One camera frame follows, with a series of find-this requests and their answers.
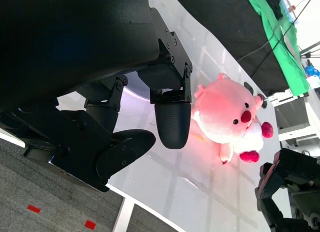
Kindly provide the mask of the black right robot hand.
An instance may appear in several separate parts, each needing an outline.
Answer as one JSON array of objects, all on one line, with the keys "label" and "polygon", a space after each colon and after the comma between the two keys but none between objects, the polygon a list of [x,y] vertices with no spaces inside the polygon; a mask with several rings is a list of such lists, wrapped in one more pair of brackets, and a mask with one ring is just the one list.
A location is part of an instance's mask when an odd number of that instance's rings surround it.
[{"label": "black right robot hand", "polygon": [[[273,163],[260,167],[260,181],[255,188],[257,209],[271,231],[319,231],[320,161],[283,148]],[[280,188],[288,190],[291,217],[285,218],[272,199]]]}]

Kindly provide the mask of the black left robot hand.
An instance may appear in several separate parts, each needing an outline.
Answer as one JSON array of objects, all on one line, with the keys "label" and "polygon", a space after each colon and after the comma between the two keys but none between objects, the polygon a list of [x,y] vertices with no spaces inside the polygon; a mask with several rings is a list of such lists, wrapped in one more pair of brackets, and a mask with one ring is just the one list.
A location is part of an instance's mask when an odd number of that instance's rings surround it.
[{"label": "black left robot hand", "polygon": [[192,63],[149,0],[0,0],[0,126],[40,166],[107,192],[153,147],[150,131],[114,131],[131,72],[150,89],[162,144],[183,148]]}]

